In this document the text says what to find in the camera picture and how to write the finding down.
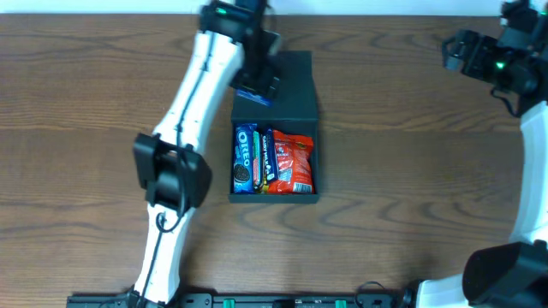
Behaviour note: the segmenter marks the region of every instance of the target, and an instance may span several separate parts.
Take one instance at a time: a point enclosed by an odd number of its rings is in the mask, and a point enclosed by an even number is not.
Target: chip bag
[[[289,135],[272,130],[278,166],[278,178],[268,186],[268,193],[314,193],[310,154],[311,137]]]

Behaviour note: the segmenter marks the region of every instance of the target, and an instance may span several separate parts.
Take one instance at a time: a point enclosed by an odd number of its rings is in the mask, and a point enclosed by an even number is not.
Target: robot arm
[[[258,69],[264,66],[265,53],[257,44],[263,38],[260,18],[266,1],[244,4],[213,1],[203,8],[194,53],[173,104],[152,137],[140,134],[135,141],[149,213],[145,258],[132,292],[136,306],[165,305],[174,298],[188,225],[211,182],[202,158],[211,122],[229,86],[246,83],[249,89],[253,82],[242,75],[260,79],[265,71]],[[260,86],[255,89],[261,93]]]
[[[416,307],[475,306],[540,307],[548,298],[543,284],[548,272],[548,19],[531,9],[529,1],[503,5],[506,28],[499,38],[461,30],[444,47],[444,66],[492,83],[495,91],[520,95],[516,111],[503,98],[511,115],[521,118],[525,162],[521,200],[510,244],[478,251],[464,273],[419,285]]]
[[[232,38],[219,33],[197,33],[187,74],[170,110],[154,129],[153,135],[158,135],[162,142],[169,145],[191,145],[196,153],[203,155],[211,121],[225,90],[241,69],[243,59],[241,43],[233,43]],[[176,210],[149,203],[145,259],[134,287],[145,299],[168,303],[175,295],[179,287],[182,248],[193,213],[194,208],[191,208],[179,219]],[[174,229],[163,232],[158,228],[158,216],[164,220],[163,229]]]

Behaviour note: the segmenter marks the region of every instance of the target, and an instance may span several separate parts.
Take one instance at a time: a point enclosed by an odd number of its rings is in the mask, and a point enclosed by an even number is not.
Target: black box
[[[313,138],[310,156],[315,194],[241,194],[234,193],[234,175],[230,172],[230,203],[313,204],[319,200],[318,104],[312,76],[312,52],[284,51],[277,56],[280,84],[271,107],[235,94],[232,108],[232,161],[234,163],[235,125],[256,123],[259,131],[272,127],[283,133]]]

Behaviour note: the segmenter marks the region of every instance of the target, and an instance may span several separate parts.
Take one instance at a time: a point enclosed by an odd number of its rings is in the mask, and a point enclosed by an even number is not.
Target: black mount
[[[518,242],[475,252],[464,270],[462,288],[472,307],[546,307],[546,242]]]
[[[272,55],[279,35],[262,28],[266,8],[266,0],[238,0],[235,5],[212,1],[200,13],[200,30],[221,33],[242,43],[244,65],[230,85],[272,99],[279,84],[279,70]]]
[[[126,295],[71,296],[67,308],[133,308]],[[185,293],[169,305],[147,303],[147,308],[404,308],[402,295],[389,290],[375,290],[359,294],[216,294]]]
[[[211,185],[211,169],[204,158],[191,148],[180,149],[180,174],[177,172],[176,146],[160,140],[160,136],[150,137],[140,133],[134,142],[134,157],[141,188],[146,190],[145,200],[152,206],[161,204],[180,215],[189,206],[198,207],[204,201]],[[183,178],[186,192],[179,187],[179,177]]]
[[[444,66],[494,85],[494,91],[519,95],[517,110],[501,98],[513,116],[520,117],[548,99],[548,16],[530,9],[528,0],[505,3],[507,25],[499,39],[460,30],[442,43]]]

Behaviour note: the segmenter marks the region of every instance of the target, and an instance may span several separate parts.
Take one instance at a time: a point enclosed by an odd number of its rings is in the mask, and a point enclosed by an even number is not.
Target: wood grain surface
[[[188,15],[0,15],[0,307],[63,307],[140,273],[144,192],[131,147],[170,106],[197,20]],[[277,18],[313,50],[323,195],[229,204],[231,91],[208,140],[211,191],[186,282],[219,292],[352,292],[462,271],[503,244],[519,201],[518,121],[489,86],[441,65],[459,28],[495,19]]]

